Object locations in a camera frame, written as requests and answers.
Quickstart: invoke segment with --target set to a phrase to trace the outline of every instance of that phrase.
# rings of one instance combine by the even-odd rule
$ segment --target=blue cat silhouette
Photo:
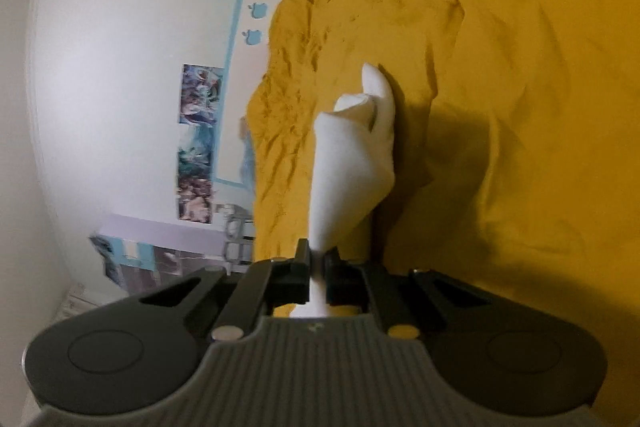
[[[250,46],[260,44],[260,41],[262,40],[262,32],[260,30],[247,30],[242,32],[242,36],[245,37],[244,42]]]
[[[267,5],[265,3],[258,4],[254,2],[253,4],[249,4],[249,10],[251,10],[251,17],[254,19],[262,19],[267,15]]]

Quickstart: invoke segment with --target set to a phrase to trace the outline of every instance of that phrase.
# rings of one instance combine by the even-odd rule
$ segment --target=ribbed gray surface
[[[418,341],[390,339],[370,315],[265,318],[217,343],[177,393],[110,417],[43,409],[32,427],[602,427],[587,407],[546,419],[495,413],[460,396]]]

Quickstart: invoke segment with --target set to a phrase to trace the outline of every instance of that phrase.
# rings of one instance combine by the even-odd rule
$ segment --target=anime poster
[[[211,127],[218,124],[223,71],[223,68],[183,65],[180,123]]]
[[[212,126],[180,124],[177,196],[178,217],[184,221],[211,221],[213,142]]]

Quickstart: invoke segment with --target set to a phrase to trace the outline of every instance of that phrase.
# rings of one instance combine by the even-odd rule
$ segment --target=white wall
[[[235,0],[37,0],[46,197],[75,279],[117,295],[87,236],[108,212],[175,222],[183,63],[224,66]]]
[[[36,177],[25,83],[30,0],[0,0],[0,422],[17,425],[25,345],[70,283]]]

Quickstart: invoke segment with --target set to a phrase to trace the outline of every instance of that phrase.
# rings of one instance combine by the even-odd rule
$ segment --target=wrinkled fabric
[[[313,121],[364,62],[397,104],[374,244],[594,333],[595,404],[640,413],[640,0],[283,0],[248,121],[256,254],[306,236]]]

